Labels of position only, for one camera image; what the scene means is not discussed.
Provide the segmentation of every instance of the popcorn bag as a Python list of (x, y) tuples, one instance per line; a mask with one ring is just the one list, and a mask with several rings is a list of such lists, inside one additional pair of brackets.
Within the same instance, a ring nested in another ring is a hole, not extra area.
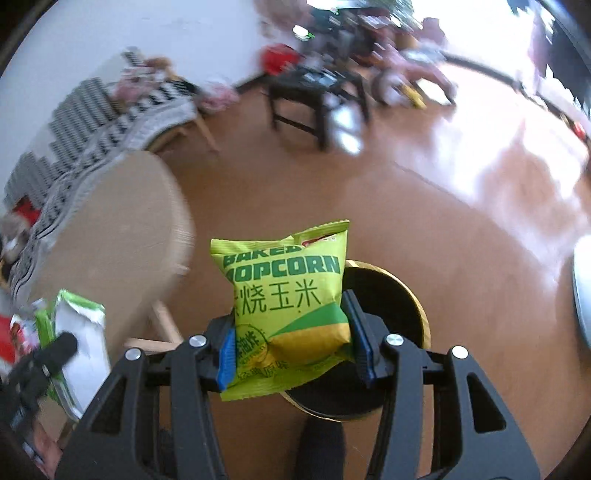
[(340, 309), (348, 226), (327, 223), (278, 241), (211, 241), (235, 299), (237, 370), (222, 399), (289, 390), (349, 357)]

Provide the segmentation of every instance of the green and white package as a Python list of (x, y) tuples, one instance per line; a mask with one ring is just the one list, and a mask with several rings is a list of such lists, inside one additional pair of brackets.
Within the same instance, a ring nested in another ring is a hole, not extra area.
[(35, 313), (42, 347), (62, 332), (71, 332), (78, 341), (78, 351), (51, 379), (57, 400), (66, 414), (80, 420), (111, 368), (105, 346), (105, 308), (67, 290), (60, 290), (52, 307)]

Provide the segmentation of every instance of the black stool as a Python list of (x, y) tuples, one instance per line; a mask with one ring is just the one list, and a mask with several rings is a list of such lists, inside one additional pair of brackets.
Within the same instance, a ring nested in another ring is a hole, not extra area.
[[(345, 91), (347, 83), (354, 85), (357, 95), (351, 95)], [(305, 67), (297, 67), (295, 70), (282, 73), (269, 81), (268, 96), (273, 129), (279, 129), (278, 121), (299, 128), (316, 136), (318, 146), (321, 150), (325, 150), (327, 145), (326, 116), (331, 110), (337, 108), (337, 106), (330, 108), (324, 104), (323, 98), (326, 93), (332, 93), (339, 98), (338, 106), (347, 100), (357, 102), (363, 112), (365, 123), (369, 122), (369, 108), (361, 75), (353, 72), (317, 72)], [(281, 98), (303, 103), (312, 108), (316, 119), (314, 128), (277, 114), (275, 100)]]

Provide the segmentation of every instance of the silver screw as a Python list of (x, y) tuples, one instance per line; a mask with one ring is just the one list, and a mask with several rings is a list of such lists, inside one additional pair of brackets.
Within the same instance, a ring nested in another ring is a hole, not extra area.
[(456, 358), (464, 360), (468, 356), (468, 350), (462, 345), (456, 345), (452, 348), (452, 355)]
[(189, 345), (195, 348), (199, 348), (201, 346), (205, 346), (207, 343), (207, 339), (203, 335), (193, 335), (189, 339)]
[(130, 348), (125, 352), (125, 358), (127, 360), (137, 360), (139, 357), (142, 356), (142, 352), (139, 348)]
[(400, 346), (404, 343), (404, 337), (402, 335), (397, 334), (397, 333), (390, 333), (386, 337), (386, 341), (388, 342), (389, 345)]

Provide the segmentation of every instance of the white wall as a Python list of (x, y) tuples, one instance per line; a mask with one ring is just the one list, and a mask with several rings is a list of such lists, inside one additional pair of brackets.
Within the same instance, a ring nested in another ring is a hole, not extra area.
[(18, 157), (81, 80), (128, 46), (192, 82), (259, 73), (268, 43), (252, 0), (59, 0), (0, 77), (0, 202)]

